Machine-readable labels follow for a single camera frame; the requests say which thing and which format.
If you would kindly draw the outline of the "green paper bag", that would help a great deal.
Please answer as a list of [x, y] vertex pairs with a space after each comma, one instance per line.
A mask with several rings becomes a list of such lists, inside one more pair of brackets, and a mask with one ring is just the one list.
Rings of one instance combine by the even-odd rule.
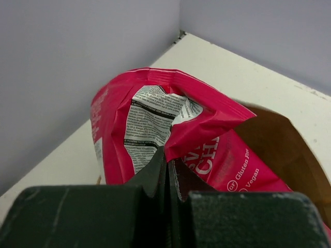
[[291, 190], [308, 196], [330, 226], [330, 183], [301, 134], [285, 116], [251, 103], [243, 105], [256, 117], [235, 132]]

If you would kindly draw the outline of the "pink chips bag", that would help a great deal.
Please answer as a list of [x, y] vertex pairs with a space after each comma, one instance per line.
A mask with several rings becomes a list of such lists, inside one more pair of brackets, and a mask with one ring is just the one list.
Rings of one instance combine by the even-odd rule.
[[175, 69], [127, 71], [91, 103], [101, 181], [122, 184], [158, 148], [218, 191], [288, 192], [290, 188], [240, 138], [257, 115], [208, 84]]

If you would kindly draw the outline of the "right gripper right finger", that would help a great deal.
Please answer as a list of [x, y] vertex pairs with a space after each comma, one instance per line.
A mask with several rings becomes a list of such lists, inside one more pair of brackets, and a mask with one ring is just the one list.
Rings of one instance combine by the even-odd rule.
[[218, 192], [181, 160], [168, 171], [173, 247], [330, 247], [304, 194]]

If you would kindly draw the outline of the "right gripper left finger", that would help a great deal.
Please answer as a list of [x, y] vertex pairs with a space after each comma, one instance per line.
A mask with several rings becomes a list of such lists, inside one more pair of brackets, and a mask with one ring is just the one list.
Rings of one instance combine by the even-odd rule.
[[163, 148], [121, 185], [23, 190], [1, 226], [1, 247], [166, 247]]

